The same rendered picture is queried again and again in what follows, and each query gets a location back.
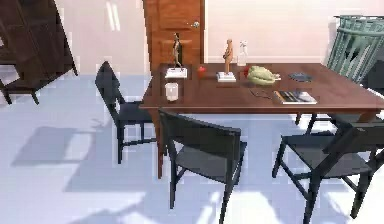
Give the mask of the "dark bronze figure statue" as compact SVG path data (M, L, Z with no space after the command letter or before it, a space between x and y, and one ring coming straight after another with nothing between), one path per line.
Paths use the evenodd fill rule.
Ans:
M182 45L178 33L174 34L173 42L174 65L166 70L166 78L186 78L188 70L182 65Z

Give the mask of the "brown wooden room door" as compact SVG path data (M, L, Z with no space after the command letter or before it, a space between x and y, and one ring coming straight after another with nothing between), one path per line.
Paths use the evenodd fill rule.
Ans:
M205 0L142 0L150 71L171 64L174 34L182 45L182 64L204 62ZM191 27L198 21L198 28Z

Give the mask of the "dark grey round dish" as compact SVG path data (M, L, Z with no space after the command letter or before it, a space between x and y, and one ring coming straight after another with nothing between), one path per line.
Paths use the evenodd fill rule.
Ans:
M292 73L289 74L289 77L297 82L310 82L312 80L312 77L305 73Z

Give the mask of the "dark brown wooden cabinet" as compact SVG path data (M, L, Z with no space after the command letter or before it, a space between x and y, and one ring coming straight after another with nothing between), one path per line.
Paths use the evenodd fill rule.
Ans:
M55 0L0 0L0 65L15 67L18 78L0 80L7 103L12 94L36 92L77 70Z

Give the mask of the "black thin eyeglasses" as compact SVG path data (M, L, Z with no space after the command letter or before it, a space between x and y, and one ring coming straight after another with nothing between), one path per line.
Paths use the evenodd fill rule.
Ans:
M250 89L249 92L255 97L272 99L270 96L267 95L267 93L265 91L257 92L257 91L253 91Z

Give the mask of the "white cup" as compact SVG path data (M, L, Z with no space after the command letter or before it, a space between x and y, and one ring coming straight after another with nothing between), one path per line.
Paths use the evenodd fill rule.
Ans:
M177 83L167 83L165 85L166 99L168 101L176 101L179 97L178 94L178 84Z

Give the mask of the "tan wooden figure statue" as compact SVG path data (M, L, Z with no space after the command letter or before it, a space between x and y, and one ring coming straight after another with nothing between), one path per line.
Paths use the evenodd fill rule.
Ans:
M224 71L217 73L217 80L219 82L235 82L236 78L234 74L230 71L230 63L233 59L233 45L232 40L227 40L227 47L225 53L223 54L224 59Z

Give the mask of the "black wooden chair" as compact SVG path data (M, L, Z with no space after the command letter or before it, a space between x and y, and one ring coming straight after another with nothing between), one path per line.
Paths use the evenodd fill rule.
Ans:
M306 173L293 173L283 161L291 149L307 165ZM306 200L303 224L310 224L321 182L341 179L354 192L350 216L355 218L362 206L374 174L384 165L384 121L348 122L335 134L324 131L283 136L272 175L284 170Z
M95 85L103 99L117 132L117 160L122 162L123 149L127 146L155 142L155 138L145 138L145 124L152 122L150 114L140 108L140 101L126 101L120 91L120 82L108 61L104 61L95 78ZM125 141L126 126L140 126L138 140Z
M295 122L294 122L295 125L299 125L301 117L302 117L302 114L297 114L296 115ZM306 132L305 132L306 135L309 135L309 134L311 134L311 135L312 134L313 135L328 135L328 134L331 134L332 135L331 131L329 131L329 130L313 133L312 129L313 129L314 123L316 121L325 121L325 122L330 122L332 124L335 124L335 120L332 119L331 117L319 117L317 114L312 114L311 118L310 118L310 121L309 121L309 124L308 124L308 127L307 127Z
M177 184L186 171L225 185L219 224L239 183L247 143L239 128L225 127L158 110L163 144L171 162L170 208L175 205Z

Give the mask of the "brown wooden dining table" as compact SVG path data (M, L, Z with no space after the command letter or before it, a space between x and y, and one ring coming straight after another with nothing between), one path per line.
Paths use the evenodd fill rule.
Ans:
M281 76L271 86L251 84L236 65L231 70L236 74L234 83L219 83L216 73L224 68L221 63L205 66L204 78L199 78L195 66L188 68L188 77L177 79L179 98L169 102L165 96L165 71L162 64L155 72L143 97L141 107L148 110L155 127L158 155L157 176L162 176L163 145L158 109L163 107L184 114L357 114L361 122L367 122L384 110L384 99L358 84L333 72L320 63L271 63L267 69ZM310 82L297 82L289 77L292 73L305 73ZM272 99L253 96L249 90L265 91ZM317 100L315 105L284 105L274 92L306 91Z

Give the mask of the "clear spray bottle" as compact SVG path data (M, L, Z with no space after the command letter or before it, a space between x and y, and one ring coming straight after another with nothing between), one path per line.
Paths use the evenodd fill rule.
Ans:
M237 57L237 65L245 66L247 64L247 42L241 41L239 47L239 54Z

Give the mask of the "dark cover book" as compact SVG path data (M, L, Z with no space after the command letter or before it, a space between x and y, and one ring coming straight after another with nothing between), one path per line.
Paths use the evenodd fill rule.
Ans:
M275 91L274 95L282 104L286 105L317 103L317 100L305 91Z

